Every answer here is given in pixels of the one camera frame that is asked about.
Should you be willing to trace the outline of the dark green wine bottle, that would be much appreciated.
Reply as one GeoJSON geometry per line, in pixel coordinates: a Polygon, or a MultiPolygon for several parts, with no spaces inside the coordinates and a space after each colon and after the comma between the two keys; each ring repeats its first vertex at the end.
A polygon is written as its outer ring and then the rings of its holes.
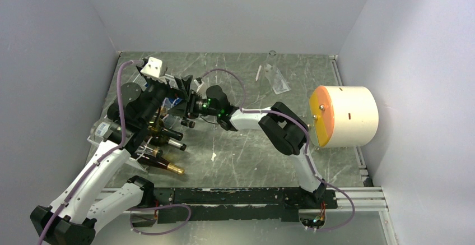
{"type": "MultiPolygon", "coordinates": [[[[140,141],[145,139],[147,136],[151,137],[160,137],[167,136],[173,138],[177,141],[181,141],[183,134],[176,130],[173,130],[165,125],[163,121],[153,121],[154,114],[149,117],[147,123],[145,123],[145,118],[140,117],[139,113],[136,113],[132,116],[130,114],[134,113],[134,110],[128,105],[124,110],[129,111],[125,116],[126,122],[126,143],[130,143],[132,140],[140,141]]],[[[115,101],[108,107],[107,118],[112,121],[109,131],[111,132],[108,135],[108,139],[120,143],[122,139],[122,128],[120,123],[120,113],[118,102],[115,101]]]]}

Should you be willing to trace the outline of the clear amber liquor bottle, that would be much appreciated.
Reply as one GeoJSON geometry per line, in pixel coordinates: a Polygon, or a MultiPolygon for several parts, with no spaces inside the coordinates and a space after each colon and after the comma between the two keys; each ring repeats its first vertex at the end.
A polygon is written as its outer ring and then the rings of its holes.
{"type": "Polygon", "coordinates": [[[153,121],[166,121],[174,105],[162,105],[154,114],[153,121]]]}

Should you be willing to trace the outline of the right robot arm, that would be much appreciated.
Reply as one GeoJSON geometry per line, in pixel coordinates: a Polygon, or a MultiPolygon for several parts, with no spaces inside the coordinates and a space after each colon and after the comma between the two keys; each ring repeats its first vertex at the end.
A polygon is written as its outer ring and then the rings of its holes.
{"type": "Polygon", "coordinates": [[[239,108],[229,102],[227,95],[218,85],[209,87],[204,98],[190,88],[173,88],[171,96],[181,101],[170,109],[170,114],[189,119],[198,118],[200,115],[213,116],[225,131],[264,132],[281,154],[291,158],[302,191],[303,203],[309,208],[315,208],[323,202],[327,185],[310,155],[309,128],[284,103],[278,101],[271,107],[262,109],[239,108]]]}

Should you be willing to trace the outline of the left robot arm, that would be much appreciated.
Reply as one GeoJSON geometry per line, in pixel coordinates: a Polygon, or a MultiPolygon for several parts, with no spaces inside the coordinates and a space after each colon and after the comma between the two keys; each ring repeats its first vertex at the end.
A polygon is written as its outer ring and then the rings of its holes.
{"type": "Polygon", "coordinates": [[[188,84],[169,80],[149,79],[145,89],[134,82],[118,84],[106,122],[99,125],[95,155],[57,199],[48,206],[37,206],[30,215],[40,242],[90,244],[101,228],[124,211],[157,205],[153,183],[137,175],[112,195],[100,201],[96,198],[128,160],[157,159],[145,145],[149,123],[165,99],[183,100],[188,91],[188,84]]]}

